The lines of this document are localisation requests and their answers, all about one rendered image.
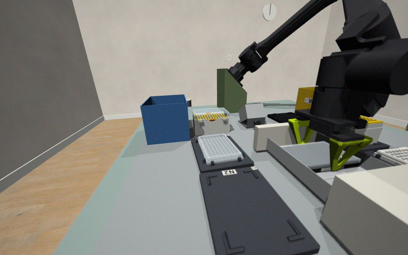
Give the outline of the yellow open-top bin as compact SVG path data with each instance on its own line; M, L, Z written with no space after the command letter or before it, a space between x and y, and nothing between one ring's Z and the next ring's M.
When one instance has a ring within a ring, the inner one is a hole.
M298 96L296 100L296 108L298 109L310 109L315 87L300 87L298 90Z

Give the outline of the white multi-well plate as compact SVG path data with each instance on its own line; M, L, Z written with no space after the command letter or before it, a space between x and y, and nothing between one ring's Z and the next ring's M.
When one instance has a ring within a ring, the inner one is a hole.
M242 153L225 134L201 136L198 139L206 164L237 161Z

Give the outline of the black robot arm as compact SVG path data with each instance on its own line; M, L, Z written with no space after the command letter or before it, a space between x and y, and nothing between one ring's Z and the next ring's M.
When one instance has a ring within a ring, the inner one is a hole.
M226 70L243 86L240 82L246 72L257 71L267 62L267 54L273 48L336 1L310 0L266 39L245 48L239 55L240 62ZM408 94L408 38L401 39L386 2L342 0L342 3L343 33L335 40L341 51L321 59L316 86L322 86L322 92L325 88L353 90L342 119L373 117L384 108L390 94Z

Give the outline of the blue open-top bin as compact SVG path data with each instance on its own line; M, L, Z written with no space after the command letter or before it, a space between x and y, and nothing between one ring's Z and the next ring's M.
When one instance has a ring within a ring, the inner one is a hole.
M147 145L190 141L184 94L150 96L140 108Z

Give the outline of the pale grey bench mat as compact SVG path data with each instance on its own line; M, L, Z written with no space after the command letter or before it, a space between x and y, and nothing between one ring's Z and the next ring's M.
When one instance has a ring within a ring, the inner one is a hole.
M254 166L319 243L317 254L350 255L320 222L325 202L268 150L256 151L254 128L230 114L225 134ZM188 118L190 139L195 135ZM190 141L147 145L146 137L91 255L215 255Z

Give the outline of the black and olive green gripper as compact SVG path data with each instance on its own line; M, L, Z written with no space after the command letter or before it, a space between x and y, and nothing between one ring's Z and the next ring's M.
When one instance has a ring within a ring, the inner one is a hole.
M340 133L345 131L346 126L364 129L368 122L360 118L342 119L352 89L325 88L324 92L322 89L322 86L315 86L311 109L296 110L294 115L296 118L289 119L288 123L296 144L308 143L313 131L330 137L330 168L334 171L340 169L349 158L369 145L373 138L354 132ZM302 142L298 129L300 126L307 126ZM349 147L339 159L342 150L347 146Z

